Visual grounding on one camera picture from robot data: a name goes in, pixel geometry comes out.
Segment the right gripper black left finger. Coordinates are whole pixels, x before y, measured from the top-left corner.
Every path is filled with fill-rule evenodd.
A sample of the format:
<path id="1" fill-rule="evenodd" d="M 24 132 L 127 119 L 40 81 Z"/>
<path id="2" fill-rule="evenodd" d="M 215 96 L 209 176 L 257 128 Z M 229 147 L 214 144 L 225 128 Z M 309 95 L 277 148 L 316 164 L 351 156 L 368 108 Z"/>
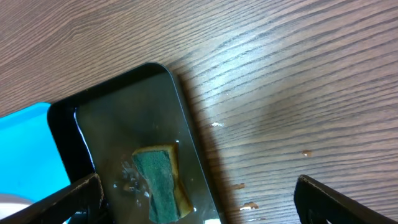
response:
<path id="1" fill-rule="evenodd" d="M 98 174 L 92 173 L 1 220 L 1 224 L 101 223 L 104 192 Z"/>

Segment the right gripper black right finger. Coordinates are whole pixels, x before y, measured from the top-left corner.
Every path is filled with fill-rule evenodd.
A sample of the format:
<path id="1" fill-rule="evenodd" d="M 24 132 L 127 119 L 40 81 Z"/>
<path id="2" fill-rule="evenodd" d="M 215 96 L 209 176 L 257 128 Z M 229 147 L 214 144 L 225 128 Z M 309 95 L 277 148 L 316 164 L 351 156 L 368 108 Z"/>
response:
<path id="1" fill-rule="evenodd" d="M 294 203 L 302 224 L 397 224 L 307 175 L 297 179 Z"/>

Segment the white plate with stain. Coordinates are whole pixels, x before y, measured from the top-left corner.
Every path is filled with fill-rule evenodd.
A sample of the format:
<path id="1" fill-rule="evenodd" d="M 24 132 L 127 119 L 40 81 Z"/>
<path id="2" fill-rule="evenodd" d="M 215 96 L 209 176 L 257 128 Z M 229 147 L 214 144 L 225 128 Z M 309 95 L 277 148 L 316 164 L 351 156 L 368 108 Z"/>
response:
<path id="1" fill-rule="evenodd" d="M 32 204 L 32 201 L 18 195 L 1 194 L 0 219 L 2 220 L 3 218 L 13 215 L 14 213 L 17 213 Z"/>

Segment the green yellow sponge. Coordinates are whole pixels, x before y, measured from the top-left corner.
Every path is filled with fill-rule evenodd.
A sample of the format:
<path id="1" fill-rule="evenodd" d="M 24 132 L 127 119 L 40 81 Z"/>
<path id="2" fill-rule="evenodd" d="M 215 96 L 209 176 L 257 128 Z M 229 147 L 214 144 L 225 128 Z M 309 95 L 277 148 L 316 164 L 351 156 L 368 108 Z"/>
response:
<path id="1" fill-rule="evenodd" d="M 150 191 L 150 221 L 177 222 L 193 211 L 180 179 L 178 144 L 137 149 L 132 153 L 132 161 Z"/>

